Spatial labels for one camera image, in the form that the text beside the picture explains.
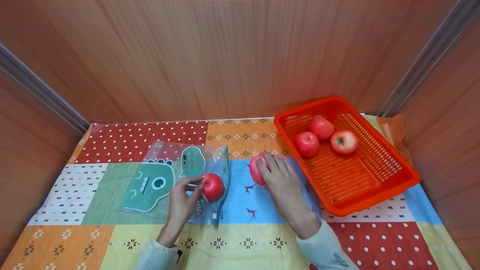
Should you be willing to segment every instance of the blue fabric patch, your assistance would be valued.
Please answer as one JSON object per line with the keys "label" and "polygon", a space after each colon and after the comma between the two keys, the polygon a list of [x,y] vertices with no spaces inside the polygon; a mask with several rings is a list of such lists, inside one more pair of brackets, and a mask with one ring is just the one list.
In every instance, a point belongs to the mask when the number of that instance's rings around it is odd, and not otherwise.
{"label": "blue fabric patch", "polygon": [[[303,194],[312,210],[320,217],[318,200],[305,175],[294,159],[288,159],[302,183]],[[230,160],[230,189],[219,212],[220,224],[285,223],[277,213],[266,189],[255,184],[250,176],[250,160]]]}
{"label": "blue fabric patch", "polygon": [[407,189],[403,193],[408,208],[412,212],[412,216],[417,222],[430,222],[431,224],[441,225],[442,221],[432,206],[432,203],[423,191],[420,184]]}

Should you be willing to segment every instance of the hand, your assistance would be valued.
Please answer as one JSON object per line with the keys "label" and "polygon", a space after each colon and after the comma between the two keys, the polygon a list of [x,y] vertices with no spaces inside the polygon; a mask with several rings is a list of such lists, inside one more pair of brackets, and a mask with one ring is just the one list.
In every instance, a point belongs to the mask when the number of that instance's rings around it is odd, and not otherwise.
{"label": "hand", "polygon": [[167,223],[160,231],[156,241],[164,247],[174,247],[175,241],[185,223],[195,211],[197,200],[200,199],[202,189],[200,182],[203,177],[186,177],[176,183],[170,190],[170,205],[168,207]]}
{"label": "hand", "polygon": [[269,153],[265,153],[264,157],[270,170],[261,160],[257,160],[256,164],[275,208],[300,239],[312,237],[320,229],[321,222],[303,198],[298,176],[282,158]]}

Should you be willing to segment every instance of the wooden wall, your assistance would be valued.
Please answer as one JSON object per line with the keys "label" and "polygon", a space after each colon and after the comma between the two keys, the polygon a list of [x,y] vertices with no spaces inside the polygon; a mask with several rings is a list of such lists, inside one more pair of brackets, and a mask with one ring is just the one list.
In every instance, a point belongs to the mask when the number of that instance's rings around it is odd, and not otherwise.
{"label": "wooden wall", "polygon": [[0,1],[0,42],[87,120],[376,113],[456,0]]}
{"label": "wooden wall", "polygon": [[400,110],[405,145],[442,222],[480,269],[480,17]]}
{"label": "wooden wall", "polygon": [[82,137],[0,70],[0,265]]}

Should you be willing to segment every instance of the red apple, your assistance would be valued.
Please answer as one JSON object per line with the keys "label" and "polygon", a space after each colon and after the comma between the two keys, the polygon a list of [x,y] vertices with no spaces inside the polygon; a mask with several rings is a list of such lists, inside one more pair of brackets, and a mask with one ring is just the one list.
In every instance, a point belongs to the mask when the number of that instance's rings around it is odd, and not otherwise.
{"label": "red apple", "polygon": [[215,201],[222,197],[225,187],[222,179],[214,173],[203,174],[202,192],[208,201]]}
{"label": "red apple", "polygon": [[305,131],[297,135],[295,148],[304,158],[311,158],[318,152],[320,142],[317,136],[310,131]]}
{"label": "red apple", "polygon": [[264,185],[265,180],[262,174],[260,173],[260,171],[258,170],[257,163],[256,163],[257,160],[261,160],[262,163],[265,165],[265,167],[268,168],[264,155],[260,154],[258,156],[253,157],[253,159],[250,160],[250,164],[248,165],[248,167],[250,168],[250,175],[252,176],[252,179],[255,183],[259,185]]}
{"label": "red apple", "polygon": [[335,127],[322,116],[315,117],[310,122],[310,131],[317,136],[319,140],[327,140],[332,135]]}
{"label": "red apple", "polygon": [[339,130],[333,133],[330,139],[333,150],[339,154],[348,155],[353,153],[359,145],[357,136],[348,130]]}

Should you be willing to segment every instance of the wrist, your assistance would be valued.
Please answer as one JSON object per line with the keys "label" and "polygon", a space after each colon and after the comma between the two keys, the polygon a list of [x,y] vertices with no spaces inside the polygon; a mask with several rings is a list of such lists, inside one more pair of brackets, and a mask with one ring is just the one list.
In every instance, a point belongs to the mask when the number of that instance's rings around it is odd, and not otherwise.
{"label": "wrist", "polygon": [[317,215],[311,210],[297,215],[288,223],[300,239],[308,239],[312,237],[318,232],[322,225]]}
{"label": "wrist", "polygon": [[164,247],[174,247],[183,226],[184,224],[173,224],[172,222],[167,221],[162,230],[160,230],[160,234],[156,241]]}

